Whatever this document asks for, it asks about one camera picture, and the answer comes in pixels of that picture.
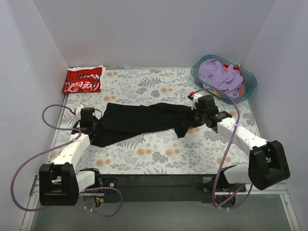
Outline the black t-shirt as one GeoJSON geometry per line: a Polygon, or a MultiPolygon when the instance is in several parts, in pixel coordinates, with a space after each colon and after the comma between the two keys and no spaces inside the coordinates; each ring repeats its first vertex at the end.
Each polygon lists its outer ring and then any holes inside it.
{"type": "Polygon", "coordinates": [[[183,138],[188,129],[202,126],[194,112],[185,105],[157,103],[132,106],[108,103],[99,120],[92,145],[105,147],[144,133],[173,129],[183,138]]]}

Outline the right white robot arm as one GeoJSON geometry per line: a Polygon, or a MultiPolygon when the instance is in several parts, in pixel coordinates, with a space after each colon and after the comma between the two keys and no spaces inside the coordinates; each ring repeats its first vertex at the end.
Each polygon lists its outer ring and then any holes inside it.
{"type": "Polygon", "coordinates": [[[229,139],[249,158],[247,166],[222,170],[218,175],[221,190],[229,191],[235,184],[251,184],[264,190],[290,178],[285,151],[279,141],[267,141],[240,126],[231,114],[218,110],[211,95],[191,93],[189,98],[195,121],[229,139]]]}

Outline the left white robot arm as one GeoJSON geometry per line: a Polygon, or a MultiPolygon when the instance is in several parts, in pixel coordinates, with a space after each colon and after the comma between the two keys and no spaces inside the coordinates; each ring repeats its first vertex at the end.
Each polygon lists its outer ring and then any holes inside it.
{"type": "Polygon", "coordinates": [[[76,115],[78,121],[73,125],[71,143],[50,164],[43,164],[39,169],[41,205],[73,206],[85,189],[95,193],[102,188],[97,168],[75,170],[79,159],[95,138],[99,120],[93,107],[80,105],[76,115]]]}

